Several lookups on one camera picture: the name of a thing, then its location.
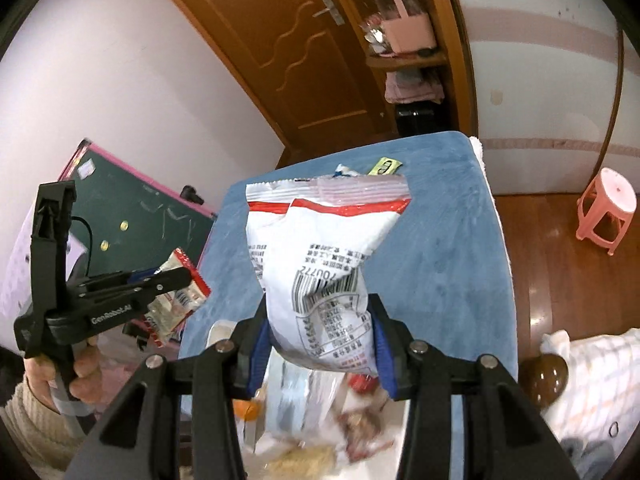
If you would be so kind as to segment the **red bordered nut packet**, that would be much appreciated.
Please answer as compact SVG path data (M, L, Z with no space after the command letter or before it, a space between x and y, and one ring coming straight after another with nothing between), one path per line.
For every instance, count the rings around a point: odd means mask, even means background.
M159 347L165 347L176 336L182 323L192 315L210 295L210 288L188 255L181 249L172 251L157 273L188 269L191 275L186 287L172 292L163 292L150 304L144 315L146 327Z

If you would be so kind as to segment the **red snack packet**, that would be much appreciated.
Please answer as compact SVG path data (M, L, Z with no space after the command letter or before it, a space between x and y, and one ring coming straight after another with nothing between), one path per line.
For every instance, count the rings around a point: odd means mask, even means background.
M346 456L349 463L354 464L394 445L385 435L382 417L382 411L390 397L377 377L347 374L343 382L346 393L352 393L360 401L356 408L341 408L336 415L346 441Z

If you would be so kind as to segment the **large light blue snack bag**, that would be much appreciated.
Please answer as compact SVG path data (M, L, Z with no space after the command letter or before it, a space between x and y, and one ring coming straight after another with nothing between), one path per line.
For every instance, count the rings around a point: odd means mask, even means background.
M319 441L332 424L332 405L345 378L297 366L272 350L264 381L265 430L281 440Z

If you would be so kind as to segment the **yellow cracker packet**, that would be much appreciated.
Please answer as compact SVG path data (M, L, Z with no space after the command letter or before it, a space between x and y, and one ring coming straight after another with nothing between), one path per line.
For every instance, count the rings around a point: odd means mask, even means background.
M270 479L323 479L336 465L335 451L329 445L290 448L270 460L265 472Z

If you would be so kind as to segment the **white red snack bag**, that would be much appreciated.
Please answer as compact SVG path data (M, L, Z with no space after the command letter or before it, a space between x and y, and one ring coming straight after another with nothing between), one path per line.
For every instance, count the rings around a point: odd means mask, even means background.
M376 375L362 265L410 204L403 176L251 183L246 240L271 339L310 370Z

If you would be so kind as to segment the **orange white snack packet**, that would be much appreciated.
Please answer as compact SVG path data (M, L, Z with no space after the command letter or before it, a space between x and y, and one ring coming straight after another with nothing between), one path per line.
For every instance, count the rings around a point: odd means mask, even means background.
M240 445L245 451L254 453L265 430L265 401L234 399L232 408Z

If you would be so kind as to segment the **brown round bed knob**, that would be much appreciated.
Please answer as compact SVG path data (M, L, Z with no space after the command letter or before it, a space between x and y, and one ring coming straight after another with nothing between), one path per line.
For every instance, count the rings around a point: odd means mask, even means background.
M562 396L568 384L567 362L553 353L526 359L518 368L518 383L539 411Z

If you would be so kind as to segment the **white checked bedding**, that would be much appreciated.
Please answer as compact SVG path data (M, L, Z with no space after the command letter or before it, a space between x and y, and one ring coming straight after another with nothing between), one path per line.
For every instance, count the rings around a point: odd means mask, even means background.
M567 386L542 411L579 478L602 479L639 422L639 331L571 340L542 337L540 351L562 356Z

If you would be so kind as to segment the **white plastic tray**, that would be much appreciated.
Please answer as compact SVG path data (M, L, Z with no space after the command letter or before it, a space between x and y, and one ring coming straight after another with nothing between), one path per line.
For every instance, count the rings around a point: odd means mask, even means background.
M266 411L266 387L264 381L266 378L268 363L271 351L278 352L275 348L270 348L267 353L267 361L265 373L259 382L259 386L255 393L247 400L262 399L265 401ZM349 368L345 368L337 373L352 374ZM394 401L391 397L382 411L383 422L385 424L385 435L394 442L394 445L386 451L376 454L375 456L362 460L361 462L351 464L345 453L346 441L340 426L336 421L336 415L341 408L356 408L360 401L356 400L356 396L352 393L346 393L346 386L341 386L337 393L335 401L332 405L333 420L328 430L322 432L319 441L299 442L296 440L281 440L268 434L266 430L259 439L255 452L247 452L242 448L239 442L242 460L248 478L251 479L270 479L265 472L265 466L270 460L279 457L282 453L290 448L304 448L305 446L329 445L334 448L336 456L336 465L332 474L328 474L323 479L391 479L396 474L399 464L402 440L405 437L406 422L408 417L409 405L405 401Z

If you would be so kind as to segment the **blue table cloth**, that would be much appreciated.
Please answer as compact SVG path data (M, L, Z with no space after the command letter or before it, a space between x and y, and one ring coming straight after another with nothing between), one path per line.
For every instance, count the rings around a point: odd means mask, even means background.
M246 240L251 183L333 177L338 164L368 172L381 157L402 162L410 204L362 276L390 318L446 356L474 361L492 354L509 372L518 366L511 271L494 200L474 145L444 132L354 148L263 174L230 188L210 234L201 276L205 304L186 321L180 353L197 356L216 321L252 318L266 296Z

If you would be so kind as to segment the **blue white candy wrapper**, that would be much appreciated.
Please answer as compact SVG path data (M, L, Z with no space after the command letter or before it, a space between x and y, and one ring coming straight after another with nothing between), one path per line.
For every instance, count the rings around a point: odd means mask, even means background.
M338 164L334 170L333 177L359 177L360 173L358 171L352 170L349 167Z

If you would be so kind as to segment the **green small snack packet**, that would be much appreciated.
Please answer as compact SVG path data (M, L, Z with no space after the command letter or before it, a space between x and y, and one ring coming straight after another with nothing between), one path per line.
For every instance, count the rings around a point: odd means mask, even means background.
M381 157L378 162L368 172L369 176L390 176L396 174L397 170L402 166L399 160Z

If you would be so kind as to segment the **brown wooden door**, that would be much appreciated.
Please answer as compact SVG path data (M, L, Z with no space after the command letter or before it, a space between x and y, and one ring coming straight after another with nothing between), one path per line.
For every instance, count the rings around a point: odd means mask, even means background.
M172 0L284 145L281 166L396 138L338 0Z

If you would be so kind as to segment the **folded pink cloths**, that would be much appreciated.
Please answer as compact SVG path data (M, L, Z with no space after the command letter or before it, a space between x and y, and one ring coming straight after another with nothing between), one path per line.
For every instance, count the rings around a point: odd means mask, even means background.
M444 88L436 75L420 70L389 72L385 81L385 99L390 104L409 104L422 101L440 102Z

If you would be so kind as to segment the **wooden corner shelf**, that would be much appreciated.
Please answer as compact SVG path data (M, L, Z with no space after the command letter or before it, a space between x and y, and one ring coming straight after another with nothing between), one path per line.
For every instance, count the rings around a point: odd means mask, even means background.
M387 73L434 68L454 128L477 135L472 55L459 0L338 1L381 91Z

